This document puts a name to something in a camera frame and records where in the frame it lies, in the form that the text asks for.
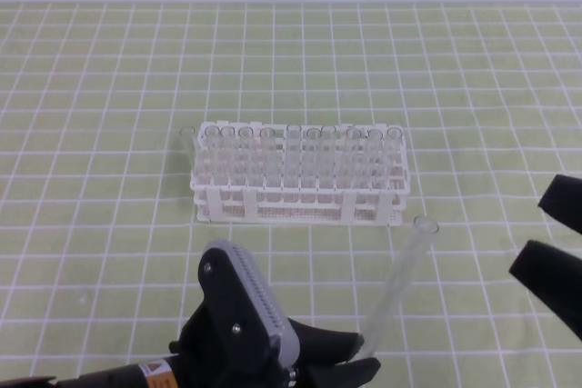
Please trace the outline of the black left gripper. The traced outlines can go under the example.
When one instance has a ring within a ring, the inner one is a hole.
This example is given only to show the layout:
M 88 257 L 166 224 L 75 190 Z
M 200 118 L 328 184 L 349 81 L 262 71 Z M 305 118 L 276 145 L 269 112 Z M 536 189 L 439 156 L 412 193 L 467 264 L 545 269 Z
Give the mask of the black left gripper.
M 302 324 L 270 304 L 204 301 L 169 344 L 170 365 L 179 387 L 287 387 L 298 375 L 299 388 L 358 388 L 381 367 L 374 357 L 344 363 L 363 343 L 360 333 Z

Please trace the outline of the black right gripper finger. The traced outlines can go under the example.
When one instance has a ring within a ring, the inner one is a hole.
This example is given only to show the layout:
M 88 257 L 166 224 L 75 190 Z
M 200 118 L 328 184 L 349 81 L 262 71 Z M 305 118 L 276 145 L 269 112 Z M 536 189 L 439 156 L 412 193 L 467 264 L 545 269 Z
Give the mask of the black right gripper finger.
M 528 240 L 509 273 L 581 339 L 581 259 Z
M 579 178 L 557 174 L 538 203 L 546 214 L 578 234 L 582 231 L 581 185 Z

